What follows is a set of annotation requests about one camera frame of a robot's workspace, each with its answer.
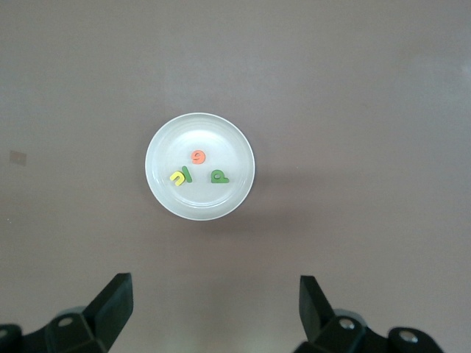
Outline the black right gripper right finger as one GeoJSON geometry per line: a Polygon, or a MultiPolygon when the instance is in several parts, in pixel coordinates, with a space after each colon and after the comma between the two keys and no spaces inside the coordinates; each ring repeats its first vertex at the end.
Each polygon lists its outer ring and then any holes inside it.
{"type": "Polygon", "coordinates": [[[350,314],[338,314],[330,306],[313,276],[300,277],[300,319],[307,341],[301,352],[440,352],[427,333],[410,327],[394,327],[386,337],[372,331],[350,314]]]}

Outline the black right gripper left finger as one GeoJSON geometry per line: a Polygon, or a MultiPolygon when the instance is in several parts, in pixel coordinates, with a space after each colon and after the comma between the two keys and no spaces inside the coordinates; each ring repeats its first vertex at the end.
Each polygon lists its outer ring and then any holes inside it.
{"type": "Polygon", "coordinates": [[[1,325],[2,352],[108,352],[132,315],[132,275],[115,275],[83,310],[64,313],[25,335],[1,325]]]}

